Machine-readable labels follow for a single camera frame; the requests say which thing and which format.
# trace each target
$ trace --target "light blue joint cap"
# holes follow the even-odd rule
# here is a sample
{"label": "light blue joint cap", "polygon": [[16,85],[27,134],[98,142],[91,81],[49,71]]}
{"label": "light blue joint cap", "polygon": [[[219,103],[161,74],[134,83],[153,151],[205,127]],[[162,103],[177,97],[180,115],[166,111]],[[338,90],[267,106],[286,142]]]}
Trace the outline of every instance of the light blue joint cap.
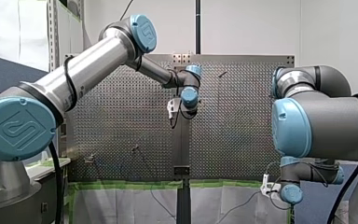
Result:
{"label": "light blue joint cap", "polygon": [[196,75],[199,79],[201,79],[202,69],[198,65],[188,65],[185,69],[187,72]]}
{"label": "light blue joint cap", "polygon": [[0,99],[0,161],[23,161],[43,151],[54,137],[50,110],[34,99]]}
{"label": "light blue joint cap", "polygon": [[194,108],[199,102],[199,93],[194,87],[185,87],[181,93],[182,104],[186,108]]}
{"label": "light blue joint cap", "polygon": [[283,156],[307,157],[312,145],[310,121],[302,106],[292,98],[274,102],[272,136],[275,149]]}
{"label": "light blue joint cap", "polygon": [[303,199],[302,189],[294,184],[285,185],[281,189],[281,199],[290,204],[301,203]]}
{"label": "light blue joint cap", "polygon": [[340,185],[344,183],[345,173],[341,166],[338,167],[336,178],[333,180],[332,184]]}
{"label": "light blue joint cap", "polygon": [[153,23],[145,15],[130,17],[133,39],[143,53],[150,53],[157,46],[157,35]]}
{"label": "light blue joint cap", "polygon": [[295,157],[282,157],[281,158],[281,167],[286,165],[291,165],[295,163],[299,163],[300,159]]}

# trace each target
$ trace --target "robotic arm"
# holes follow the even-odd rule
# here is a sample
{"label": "robotic arm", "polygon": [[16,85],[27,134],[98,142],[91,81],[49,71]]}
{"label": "robotic arm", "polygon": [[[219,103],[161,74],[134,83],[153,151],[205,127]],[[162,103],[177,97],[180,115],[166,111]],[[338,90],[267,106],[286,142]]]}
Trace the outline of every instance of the robotic arm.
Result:
{"label": "robotic arm", "polygon": [[[281,199],[300,203],[300,180],[341,184],[334,160],[358,161],[358,94],[328,66],[279,68],[273,76],[272,133],[281,159]],[[316,158],[314,163],[299,158]],[[358,223],[358,186],[350,203]]]}
{"label": "robotic arm", "polygon": [[183,87],[182,106],[197,111],[200,67],[176,74],[143,55],[155,49],[156,31],[143,15],[112,23],[101,40],[35,83],[22,82],[0,94],[0,161],[22,161],[51,142],[64,113],[77,99],[122,64],[155,79],[164,88]]}

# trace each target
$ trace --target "metal pole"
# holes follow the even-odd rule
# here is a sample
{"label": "metal pole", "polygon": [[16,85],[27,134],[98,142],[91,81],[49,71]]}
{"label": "metal pole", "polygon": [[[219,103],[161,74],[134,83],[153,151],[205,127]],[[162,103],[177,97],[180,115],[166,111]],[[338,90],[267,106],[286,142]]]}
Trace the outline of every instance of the metal pole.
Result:
{"label": "metal pole", "polygon": [[196,0],[196,54],[201,54],[201,0]]}

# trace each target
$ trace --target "white wall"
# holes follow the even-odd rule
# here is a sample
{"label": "white wall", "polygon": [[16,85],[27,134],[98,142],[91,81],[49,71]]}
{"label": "white wall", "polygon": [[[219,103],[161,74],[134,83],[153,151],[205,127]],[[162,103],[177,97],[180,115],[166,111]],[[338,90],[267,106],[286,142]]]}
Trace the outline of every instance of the white wall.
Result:
{"label": "white wall", "polygon": [[[104,26],[117,21],[129,0],[84,0],[85,29],[95,43]],[[195,51],[195,0],[135,0],[127,15],[143,13],[155,24],[154,53]],[[201,1],[204,54],[299,53],[300,4],[297,0]]]}
{"label": "white wall", "polygon": [[358,92],[358,0],[301,0],[300,65],[340,70]]}
{"label": "white wall", "polygon": [[201,1],[202,53],[299,53],[300,1]]}
{"label": "white wall", "polygon": [[[118,21],[129,0],[84,0],[85,47],[95,44],[101,30]],[[145,14],[155,25],[158,46],[154,53],[187,53],[195,49],[195,1],[134,0],[127,16]]]}

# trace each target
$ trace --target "pegboard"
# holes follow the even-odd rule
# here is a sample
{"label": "pegboard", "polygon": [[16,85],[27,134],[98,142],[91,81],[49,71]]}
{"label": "pegboard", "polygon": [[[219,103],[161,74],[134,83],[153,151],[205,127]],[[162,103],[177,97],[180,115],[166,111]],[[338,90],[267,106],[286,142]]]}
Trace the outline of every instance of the pegboard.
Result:
{"label": "pegboard", "polygon": [[[166,68],[173,65],[172,55],[149,57]],[[292,56],[191,56],[203,69],[199,112],[189,130],[192,178],[260,179],[267,164],[279,159],[270,130],[271,74],[293,61]],[[172,91],[156,81],[118,68],[67,117],[70,181],[172,180],[166,110],[171,99]]]}
{"label": "pegboard", "polygon": [[[260,180],[278,161],[271,131],[271,74],[293,56],[195,55],[202,66],[201,104],[192,120],[191,178]],[[278,176],[279,169],[270,170]]]}

